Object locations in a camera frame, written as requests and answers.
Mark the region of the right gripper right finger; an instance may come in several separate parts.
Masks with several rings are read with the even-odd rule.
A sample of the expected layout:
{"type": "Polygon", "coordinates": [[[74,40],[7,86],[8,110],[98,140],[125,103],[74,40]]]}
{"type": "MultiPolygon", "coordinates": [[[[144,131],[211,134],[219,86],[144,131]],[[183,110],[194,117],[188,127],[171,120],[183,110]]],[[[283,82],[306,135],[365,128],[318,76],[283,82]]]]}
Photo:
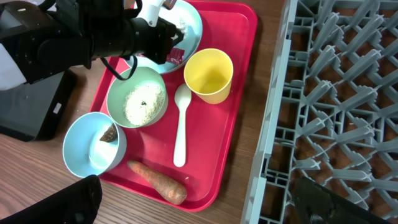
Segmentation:
{"type": "Polygon", "coordinates": [[[292,200],[300,223],[388,224],[306,177],[295,181],[292,200]]]}

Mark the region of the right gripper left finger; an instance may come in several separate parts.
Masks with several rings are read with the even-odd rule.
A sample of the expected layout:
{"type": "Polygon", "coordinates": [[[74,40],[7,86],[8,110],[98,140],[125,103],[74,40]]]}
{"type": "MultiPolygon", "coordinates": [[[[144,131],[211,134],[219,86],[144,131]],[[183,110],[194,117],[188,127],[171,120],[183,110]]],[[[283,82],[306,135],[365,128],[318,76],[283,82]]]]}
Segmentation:
{"type": "Polygon", "coordinates": [[[84,179],[1,220],[1,224],[94,223],[103,191],[97,175],[84,179]]]}

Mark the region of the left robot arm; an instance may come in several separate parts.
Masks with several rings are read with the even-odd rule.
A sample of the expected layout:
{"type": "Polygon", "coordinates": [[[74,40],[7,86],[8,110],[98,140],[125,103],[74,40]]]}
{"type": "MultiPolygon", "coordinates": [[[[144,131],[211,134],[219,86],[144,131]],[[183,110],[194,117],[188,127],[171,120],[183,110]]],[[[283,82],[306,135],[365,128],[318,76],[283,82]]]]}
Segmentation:
{"type": "Polygon", "coordinates": [[[1,4],[1,90],[36,83],[72,66],[91,67],[100,59],[121,57],[137,67],[137,55],[164,64],[184,34],[159,16],[175,1],[47,0],[1,4]]]}

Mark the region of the orange carrot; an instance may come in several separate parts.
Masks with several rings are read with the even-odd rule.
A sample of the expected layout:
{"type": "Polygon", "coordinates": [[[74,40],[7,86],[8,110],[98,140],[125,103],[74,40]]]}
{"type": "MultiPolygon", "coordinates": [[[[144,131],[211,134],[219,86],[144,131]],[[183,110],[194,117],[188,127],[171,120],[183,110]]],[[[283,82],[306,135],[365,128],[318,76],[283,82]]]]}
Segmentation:
{"type": "Polygon", "coordinates": [[[166,201],[174,205],[180,205],[187,197],[186,188],[175,179],[147,167],[138,161],[128,161],[128,167],[137,175],[148,182],[156,192],[158,192],[166,201]]]}

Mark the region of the green bowl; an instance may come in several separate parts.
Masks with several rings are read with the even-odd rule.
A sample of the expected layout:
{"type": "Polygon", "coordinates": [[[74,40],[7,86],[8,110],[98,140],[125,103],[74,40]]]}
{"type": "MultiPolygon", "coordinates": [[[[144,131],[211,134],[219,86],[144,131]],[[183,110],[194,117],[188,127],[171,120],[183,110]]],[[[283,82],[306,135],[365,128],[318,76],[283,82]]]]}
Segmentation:
{"type": "Polygon", "coordinates": [[[163,117],[166,112],[168,102],[169,98],[166,91],[165,82],[161,75],[149,67],[139,67],[136,69],[130,79],[126,81],[115,79],[113,81],[108,91],[106,107],[110,117],[120,126],[124,128],[140,128],[144,126],[150,126],[163,117]],[[165,90],[165,100],[163,107],[153,120],[143,126],[135,126],[126,119],[123,106],[126,95],[133,90],[136,85],[141,85],[144,83],[158,83],[165,90]]]}

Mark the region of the white rice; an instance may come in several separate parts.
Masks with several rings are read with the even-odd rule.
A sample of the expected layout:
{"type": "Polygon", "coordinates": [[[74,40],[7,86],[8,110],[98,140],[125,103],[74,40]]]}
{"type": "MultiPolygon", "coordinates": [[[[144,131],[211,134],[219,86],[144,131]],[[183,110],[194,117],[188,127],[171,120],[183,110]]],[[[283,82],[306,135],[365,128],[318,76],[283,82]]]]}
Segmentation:
{"type": "Polygon", "coordinates": [[[158,83],[136,85],[124,102],[126,119],[135,126],[143,126],[153,120],[165,100],[165,90],[158,83]]]}

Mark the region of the brown food scrap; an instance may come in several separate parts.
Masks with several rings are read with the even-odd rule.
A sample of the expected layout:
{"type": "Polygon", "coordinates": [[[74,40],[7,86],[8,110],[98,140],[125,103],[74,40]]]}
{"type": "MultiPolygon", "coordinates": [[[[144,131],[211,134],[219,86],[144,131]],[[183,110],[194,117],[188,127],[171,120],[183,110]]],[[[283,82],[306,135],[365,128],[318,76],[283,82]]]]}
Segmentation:
{"type": "Polygon", "coordinates": [[[102,142],[113,142],[118,138],[118,130],[115,124],[112,124],[100,137],[102,142]]]}

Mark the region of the red snack wrapper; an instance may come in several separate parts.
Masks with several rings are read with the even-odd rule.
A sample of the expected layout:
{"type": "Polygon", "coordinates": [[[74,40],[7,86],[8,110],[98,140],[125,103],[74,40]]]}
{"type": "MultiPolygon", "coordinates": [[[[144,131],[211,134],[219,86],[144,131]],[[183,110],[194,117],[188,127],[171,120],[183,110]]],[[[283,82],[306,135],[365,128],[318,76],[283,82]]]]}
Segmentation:
{"type": "Polygon", "coordinates": [[[183,49],[173,48],[167,55],[166,62],[174,65],[180,65],[183,62],[185,51],[183,49]]]}

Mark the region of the light blue bowl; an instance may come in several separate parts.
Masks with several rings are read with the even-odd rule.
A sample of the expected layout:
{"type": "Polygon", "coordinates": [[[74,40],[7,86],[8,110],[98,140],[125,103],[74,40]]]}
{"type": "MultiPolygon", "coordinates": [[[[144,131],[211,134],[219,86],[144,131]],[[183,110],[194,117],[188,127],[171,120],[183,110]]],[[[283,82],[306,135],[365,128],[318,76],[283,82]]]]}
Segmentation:
{"type": "Polygon", "coordinates": [[[117,138],[112,142],[100,138],[114,124],[101,112],[79,117],[69,128],[63,141],[63,160],[75,176],[100,175],[115,168],[123,159],[127,140],[123,129],[116,126],[117,138]]]}

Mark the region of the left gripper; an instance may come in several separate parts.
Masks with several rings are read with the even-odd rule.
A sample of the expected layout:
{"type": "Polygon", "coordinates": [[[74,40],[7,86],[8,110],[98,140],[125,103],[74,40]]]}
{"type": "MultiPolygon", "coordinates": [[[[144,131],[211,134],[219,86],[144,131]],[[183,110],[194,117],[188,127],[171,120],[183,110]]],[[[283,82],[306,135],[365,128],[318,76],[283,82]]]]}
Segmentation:
{"type": "Polygon", "coordinates": [[[141,54],[157,64],[164,64],[171,49],[184,38],[180,29],[162,18],[159,18],[155,27],[151,27],[143,18],[134,18],[131,24],[132,53],[141,54]]]}

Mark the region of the white tissue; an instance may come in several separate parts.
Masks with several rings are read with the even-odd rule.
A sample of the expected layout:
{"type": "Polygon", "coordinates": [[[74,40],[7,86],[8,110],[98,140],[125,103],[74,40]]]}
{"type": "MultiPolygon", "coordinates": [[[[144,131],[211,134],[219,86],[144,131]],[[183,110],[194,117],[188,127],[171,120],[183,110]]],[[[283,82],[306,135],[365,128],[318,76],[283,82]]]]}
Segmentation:
{"type": "Polygon", "coordinates": [[[180,17],[179,19],[176,20],[175,22],[176,28],[183,34],[183,38],[188,33],[188,26],[187,23],[185,22],[185,19],[180,17]]]}

